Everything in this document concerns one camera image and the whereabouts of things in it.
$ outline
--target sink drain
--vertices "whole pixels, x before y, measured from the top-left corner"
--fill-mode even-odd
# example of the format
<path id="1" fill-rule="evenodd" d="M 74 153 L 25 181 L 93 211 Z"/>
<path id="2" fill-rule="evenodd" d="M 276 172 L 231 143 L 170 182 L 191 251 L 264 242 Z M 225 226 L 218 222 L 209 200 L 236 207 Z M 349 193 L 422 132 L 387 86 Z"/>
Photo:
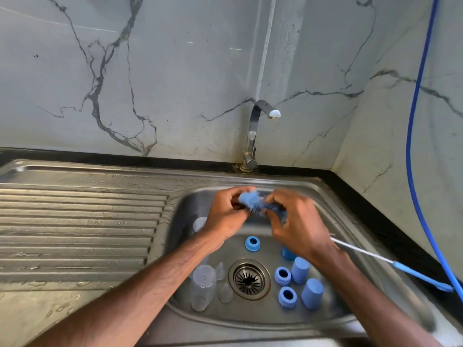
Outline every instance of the sink drain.
<path id="1" fill-rule="evenodd" d="M 265 267 L 251 259 L 235 262 L 228 272 L 231 288 L 238 296 L 257 300 L 264 297 L 270 290 L 270 274 Z"/>

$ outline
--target person's left arm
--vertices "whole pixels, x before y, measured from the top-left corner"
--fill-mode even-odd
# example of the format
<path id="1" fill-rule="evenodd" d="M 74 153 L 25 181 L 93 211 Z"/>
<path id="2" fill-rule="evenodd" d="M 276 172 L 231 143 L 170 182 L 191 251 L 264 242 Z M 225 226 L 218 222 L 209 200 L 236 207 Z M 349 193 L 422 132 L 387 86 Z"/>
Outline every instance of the person's left arm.
<path id="1" fill-rule="evenodd" d="M 132 347 L 194 268 L 233 236 L 249 216 L 236 197 L 255 187 L 217 192 L 204 228 L 118 287 L 88 303 L 27 347 Z"/>

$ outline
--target faucet lever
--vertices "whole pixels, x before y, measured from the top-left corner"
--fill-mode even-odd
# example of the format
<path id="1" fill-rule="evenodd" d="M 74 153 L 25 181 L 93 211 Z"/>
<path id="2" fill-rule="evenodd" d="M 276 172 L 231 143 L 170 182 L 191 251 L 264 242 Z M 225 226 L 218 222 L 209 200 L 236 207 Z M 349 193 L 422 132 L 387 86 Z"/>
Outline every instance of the faucet lever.
<path id="1" fill-rule="evenodd" d="M 264 112 L 269 119 L 276 119 L 281 117 L 279 110 L 276 110 L 267 101 L 259 100 L 254 104 L 249 119 L 249 128 L 246 138 L 246 148 L 243 153 L 243 164 L 239 167 L 242 172 L 249 173 L 258 166 L 256 161 L 256 136 L 258 133 L 259 117 Z"/>

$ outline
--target blue cable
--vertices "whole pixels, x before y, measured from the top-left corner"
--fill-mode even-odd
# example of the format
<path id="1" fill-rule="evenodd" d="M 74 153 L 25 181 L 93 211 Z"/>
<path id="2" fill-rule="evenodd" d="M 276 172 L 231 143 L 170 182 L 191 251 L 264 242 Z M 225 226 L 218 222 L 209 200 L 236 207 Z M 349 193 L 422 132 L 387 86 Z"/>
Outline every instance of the blue cable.
<path id="1" fill-rule="evenodd" d="M 423 215 L 423 212 L 421 211 L 420 203 L 418 202 L 418 198 L 416 196 L 415 185 L 413 181 L 412 158 L 411 158 L 411 153 L 410 153 L 411 146 L 412 146 L 413 120 L 415 117 L 415 110 L 416 110 L 416 104 L 418 101 L 418 94 L 420 92 L 421 80 L 423 78 L 423 71 L 425 69 L 426 57 L 428 55 L 429 43 L 431 41 L 432 26 L 436 18 L 438 2 L 439 0 L 433 0 L 432 2 L 431 16 L 429 18 L 428 30 L 426 32 L 425 47 L 423 49 L 423 55 L 421 56 L 421 63 L 420 63 L 420 69 L 418 70 L 418 77 L 416 78 L 415 92 L 413 93 L 412 107 L 410 109 L 410 118 L 408 120 L 405 160 L 407 163 L 408 187 L 410 188 L 410 194 L 412 196 L 413 205 L 415 207 L 415 211 L 418 216 L 418 219 L 420 220 L 421 226 L 423 227 L 426 237 L 428 238 L 429 243 L 432 246 L 432 249 L 436 253 L 437 259 L 439 259 L 439 262 L 441 263 L 443 270 L 445 271 L 445 274 L 447 274 L 450 282 L 452 283 L 458 296 L 463 302 L 463 289 L 460 286 L 460 283 L 458 282 L 457 278 L 455 277 L 455 274 L 452 272 L 452 269 L 450 268 L 449 264 L 445 260 L 445 257 L 443 256 L 443 253 L 441 252 L 439 246 L 437 245 L 436 240 L 432 236 L 431 230 L 425 220 L 425 216 Z"/>

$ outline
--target brush handle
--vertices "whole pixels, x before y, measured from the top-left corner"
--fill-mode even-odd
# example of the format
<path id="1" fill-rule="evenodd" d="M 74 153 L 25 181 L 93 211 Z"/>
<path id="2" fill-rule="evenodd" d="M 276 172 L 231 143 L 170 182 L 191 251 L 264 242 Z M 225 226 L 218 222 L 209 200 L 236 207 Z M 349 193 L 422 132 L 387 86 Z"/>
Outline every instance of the brush handle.
<path id="1" fill-rule="evenodd" d="M 408 266 L 403 265 L 402 263 L 393 262 L 392 265 L 394 267 L 396 267 L 397 269 L 402 270 L 403 272 L 406 272 L 408 274 L 412 274 L 413 276 L 415 276 L 415 277 L 417 277 L 417 278 L 419 278 L 421 280 L 424 280 L 424 281 L 436 286 L 439 290 L 446 291 L 446 292 L 452 292 L 453 291 L 452 286 L 450 286 L 448 284 L 438 282 L 438 281 L 436 281 L 434 279 L 431 279 L 430 277 L 428 277 L 426 275 L 423 275 L 423 274 L 417 272 L 416 270 L 413 270 L 412 268 L 409 268 Z"/>

